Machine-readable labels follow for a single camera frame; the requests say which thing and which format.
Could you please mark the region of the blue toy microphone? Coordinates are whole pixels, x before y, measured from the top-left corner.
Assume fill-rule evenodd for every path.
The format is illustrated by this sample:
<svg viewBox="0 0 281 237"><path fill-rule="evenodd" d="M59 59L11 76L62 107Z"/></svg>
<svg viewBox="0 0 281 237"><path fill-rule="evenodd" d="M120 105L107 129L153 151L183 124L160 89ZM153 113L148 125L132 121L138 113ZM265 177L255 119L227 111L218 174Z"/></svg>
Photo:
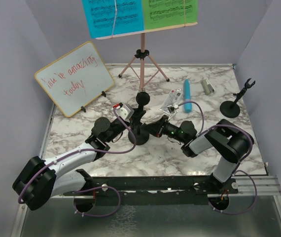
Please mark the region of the blue toy microphone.
<svg viewBox="0 0 281 237"><path fill-rule="evenodd" d="M184 81L184 112L190 113L192 112L192 103L191 101L191 93L190 93L190 82L188 79Z"/></svg>

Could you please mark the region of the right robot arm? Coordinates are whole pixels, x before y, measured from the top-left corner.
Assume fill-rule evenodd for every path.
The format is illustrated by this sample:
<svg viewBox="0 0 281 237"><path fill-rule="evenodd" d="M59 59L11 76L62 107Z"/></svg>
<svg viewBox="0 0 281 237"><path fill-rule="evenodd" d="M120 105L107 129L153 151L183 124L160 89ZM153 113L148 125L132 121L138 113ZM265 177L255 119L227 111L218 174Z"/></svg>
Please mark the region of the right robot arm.
<svg viewBox="0 0 281 237"><path fill-rule="evenodd" d="M200 135L193 122L186 120L177 127L168 122L167 116L156 122L144 124L142 128L157 138L166 135L182 143L182 152L187 157L194 158L210 148L215 148L221 158L208 180L208 186L214 193L226 189L227 181L241 161L251 153L254 144L254 139L249 133L226 119L222 119Z"/></svg>

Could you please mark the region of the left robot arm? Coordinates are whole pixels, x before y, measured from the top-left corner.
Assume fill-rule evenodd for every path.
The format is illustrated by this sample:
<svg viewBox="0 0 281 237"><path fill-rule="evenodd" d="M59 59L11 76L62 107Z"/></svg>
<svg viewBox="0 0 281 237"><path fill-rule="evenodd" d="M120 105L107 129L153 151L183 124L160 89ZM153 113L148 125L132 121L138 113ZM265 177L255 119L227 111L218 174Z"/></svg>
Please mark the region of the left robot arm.
<svg viewBox="0 0 281 237"><path fill-rule="evenodd" d="M91 135L78 147L62 155L48 159L38 156L31 158L16 180L12 188L18 194L18 203L26 204L30 210L42 207L52 196L73 191L86 195L91 191L92 183L80 172L76 171L70 178L66 174L75 168L94 162L105 154L126 154L125 151L111 151L108 145L124 130L128 130L135 144L136 138L130 128L136 110L129 105L117 104L113 107L116 119L98 118L91 130Z"/></svg>

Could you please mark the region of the black microphone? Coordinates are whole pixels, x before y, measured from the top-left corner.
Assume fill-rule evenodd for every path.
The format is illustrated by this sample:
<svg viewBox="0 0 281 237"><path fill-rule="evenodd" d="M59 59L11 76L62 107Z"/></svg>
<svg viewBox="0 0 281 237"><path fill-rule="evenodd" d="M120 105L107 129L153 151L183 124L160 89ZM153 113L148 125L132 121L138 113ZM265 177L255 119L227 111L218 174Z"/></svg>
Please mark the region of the black microphone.
<svg viewBox="0 0 281 237"><path fill-rule="evenodd" d="M150 102L150 96L147 92L139 92L136 96L136 102L138 104L138 109L143 110L143 107Z"/></svg>

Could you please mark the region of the black mic stand front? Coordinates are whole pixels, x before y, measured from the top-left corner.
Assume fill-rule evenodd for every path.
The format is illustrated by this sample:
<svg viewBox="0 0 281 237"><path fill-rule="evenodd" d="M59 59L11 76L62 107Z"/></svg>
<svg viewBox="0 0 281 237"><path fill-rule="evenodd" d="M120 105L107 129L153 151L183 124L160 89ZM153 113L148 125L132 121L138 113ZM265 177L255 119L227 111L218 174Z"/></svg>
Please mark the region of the black mic stand front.
<svg viewBox="0 0 281 237"><path fill-rule="evenodd" d="M253 83L249 84L250 80L251 80L251 78L249 78L245 82L244 87L241 89L240 92L233 94L236 97L234 101L224 101L220 105L220 112L225 117L233 119L233 118L236 118L236 117L239 116L239 114L240 114L240 107L238 106L237 102L244 96L246 91L248 89L250 89L251 87L253 87L255 85L255 83L256 83L256 81L254 81Z"/></svg>

